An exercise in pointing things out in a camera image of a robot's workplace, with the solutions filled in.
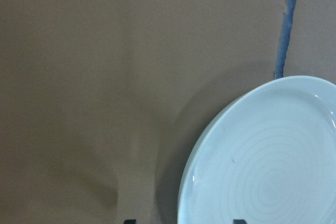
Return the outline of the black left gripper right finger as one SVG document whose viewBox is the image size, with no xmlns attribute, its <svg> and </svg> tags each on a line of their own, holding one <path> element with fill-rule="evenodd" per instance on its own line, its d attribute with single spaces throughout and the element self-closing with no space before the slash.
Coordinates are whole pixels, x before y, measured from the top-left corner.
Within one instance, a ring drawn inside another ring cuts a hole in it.
<svg viewBox="0 0 336 224">
<path fill-rule="evenodd" d="M 234 219 L 233 224 L 247 224 L 245 219 Z"/>
</svg>

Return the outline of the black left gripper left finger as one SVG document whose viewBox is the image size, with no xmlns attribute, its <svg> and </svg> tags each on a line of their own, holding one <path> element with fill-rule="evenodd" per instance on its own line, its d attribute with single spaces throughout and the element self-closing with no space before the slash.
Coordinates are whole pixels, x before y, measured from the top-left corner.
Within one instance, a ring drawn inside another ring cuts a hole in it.
<svg viewBox="0 0 336 224">
<path fill-rule="evenodd" d="M 136 219 L 127 219 L 124 221 L 124 224 L 137 224 Z"/>
</svg>

